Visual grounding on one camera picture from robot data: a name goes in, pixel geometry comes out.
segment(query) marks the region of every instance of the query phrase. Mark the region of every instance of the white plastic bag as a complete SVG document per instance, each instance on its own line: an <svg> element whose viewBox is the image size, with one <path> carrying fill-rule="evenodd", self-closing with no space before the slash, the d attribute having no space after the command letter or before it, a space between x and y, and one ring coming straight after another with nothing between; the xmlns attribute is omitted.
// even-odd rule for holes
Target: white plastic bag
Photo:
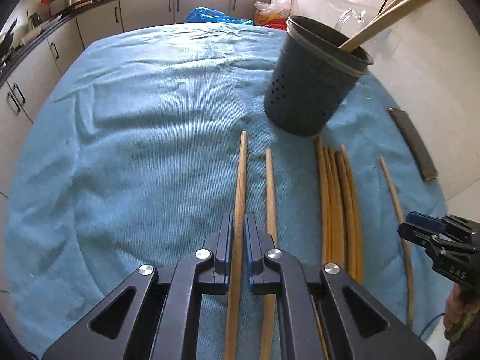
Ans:
<svg viewBox="0 0 480 360"><path fill-rule="evenodd" d="M292 0L270 0L269 4L257 1L255 8L260 11L262 19L268 22L289 17L291 4Z"/></svg>

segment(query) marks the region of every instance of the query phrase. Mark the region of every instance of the blue plastic bag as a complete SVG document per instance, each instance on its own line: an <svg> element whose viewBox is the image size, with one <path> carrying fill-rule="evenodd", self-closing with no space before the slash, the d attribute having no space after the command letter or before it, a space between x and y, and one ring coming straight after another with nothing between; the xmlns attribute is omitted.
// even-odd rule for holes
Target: blue plastic bag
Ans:
<svg viewBox="0 0 480 360"><path fill-rule="evenodd" d="M234 19L225 13L215 11L214 9L199 7L195 8L187 16L185 23L236 23L253 24L253 20Z"/></svg>

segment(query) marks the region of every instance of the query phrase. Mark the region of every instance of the perforated container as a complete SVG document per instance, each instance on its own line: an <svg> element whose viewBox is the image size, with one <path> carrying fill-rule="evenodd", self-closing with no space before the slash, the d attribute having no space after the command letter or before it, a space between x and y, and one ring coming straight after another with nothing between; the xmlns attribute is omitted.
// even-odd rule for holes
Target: perforated container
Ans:
<svg viewBox="0 0 480 360"><path fill-rule="evenodd" d="M263 106L277 126L294 135L318 134L372 58L361 47L340 50L348 38L318 21L290 16L287 36Z"/></svg>

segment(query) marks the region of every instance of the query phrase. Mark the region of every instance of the wooden dowel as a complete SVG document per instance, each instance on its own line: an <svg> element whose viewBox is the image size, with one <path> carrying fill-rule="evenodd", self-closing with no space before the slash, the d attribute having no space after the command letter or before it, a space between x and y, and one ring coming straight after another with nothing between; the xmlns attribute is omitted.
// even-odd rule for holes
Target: wooden dowel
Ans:
<svg viewBox="0 0 480 360"><path fill-rule="evenodd" d="M329 212L330 212L330 227L327 229L328 234L327 237L329 239L328 243L328 263L332 263L332 249L333 249L333 237L332 234L335 232L337 228L337 218L334 215L335 212L335 192L333 188L333 174L332 174L332 166L330 165L330 156L328 154L328 148L323 147L323 157L325 158L325 167L327 171L327 183L328 183L328 202L329 202Z"/></svg>
<svg viewBox="0 0 480 360"><path fill-rule="evenodd" d="M266 194L267 194L267 233L273 238L277 246L277 215L275 211L275 184L273 176L272 151L265 150L265 169L266 169ZM273 327L275 322L275 295L265 295L263 297L263 324L262 340L260 344L260 360L270 360L272 351Z"/></svg>
<svg viewBox="0 0 480 360"><path fill-rule="evenodd" d="M363 247L362 247L362 220L360 218L360 206L358 202L357 189L355 187L355 180L353 178L352 165L350 163L350 157L347 153L345 145L340 146L342 152L343 161L345 162L346 175L349 178L350 193L352 196L353 218L355 221L355 257L357 273L355 274L355 280L361 283L363 280Z"/></svg>
<svg viewBox="0 0 480 360"><path fill-rule="evenodd" d="M317 157L318 157L318 174L320 179L320 202L322 205L322 265L327 264L331 260L331 240L330 240L330 197L328 194L328 178L325 162L325 154L323 153L322 140L317 138Z"/></svg>
<svg viewBox="0 0 480 360"><path fill-rule="evenodd" d="M392 176L388 171L387 164L383 157L380 157L380 165L382 166L383 172L385 173L385 178L387 179L388 189L390 189L390 195L392 196L393 205L395 208L395 213L397 215L398 223L403 223L405 218L403 216L402 207L400 206L400 200L398 199L397 189L393 183ZM402 239L402 250L403 257L405 262L405 272L406 272L406 288L407 288L407 310L406 310L406 325L411 329L413 326L413 320L415 318L415 292L414 292L414 282L413 282L413 266L412 266L412 257L410 251L410 245L407 241Z"/></svg>
<svg viewBox="0 0 480 360"><path fill-rule="evenodd" d="M357 32L353 37L348 39L340 46L340 49L351 53L367 40L373 38L375 35L395 24L400 19L403 19L405 16L409 15L418 8L423 7L430 1L432 0L403 0L395 7L381 14L377 19L374 19L361 31Z"/></svg>
<svg viewBox="0 0 480 360"><path fill-rule="evenodd" d="M343 207L345 210L346 225L346 271L352 278L357 279L357 250L355 234L355 218L353 215L352 195L350 192L350 183L347 176L347 169L343 159L342 152L335 153L337 160L338 174L340 176L340 186L342 188Z"/></svg>
<svg viewBox="0 0 480 360"><path fill-rule="evenodd" d="M230 288L226 309L224 360L235 360L240 306L240 281L243 258L243 218L245 216L245 193L247 182L247 132L243 131L238 159L237 189L235 194L235 219L233 228L232 266Z"/></svg>
<svg viewBox="0 0 480 360"><path fill-rule="evenodd" d="M338 266L345 267L345 227L343 220L342 197L340 193L340 183L338 181L337 162L335 161L335 153L333 147L328 147L328 156L333 176L333 198L334 205L331 210L332 216L335 217L335 227L332 229L332 262Z"/></svg>

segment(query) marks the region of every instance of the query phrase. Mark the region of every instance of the plastic bag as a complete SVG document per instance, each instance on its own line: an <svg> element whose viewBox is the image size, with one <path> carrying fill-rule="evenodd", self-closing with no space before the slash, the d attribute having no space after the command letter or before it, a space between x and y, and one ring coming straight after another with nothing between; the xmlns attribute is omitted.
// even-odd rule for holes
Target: plastic bag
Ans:
<svg viewBox="0 0 480 360"><path fill-rule="evenodd" d="M195 8L187 16L185 23L235 23L235 24L253 24L253 20L234 19L225 13L215 11L214 9L199 7Z"/></svg>
<svg viewBox="0 0 480 360"><path fill-rule="evenodd" d="M255 8L255 24L263 26L274 21L286 21L290 14L292 0L270 0L270 3L257 1Z"/></svg>

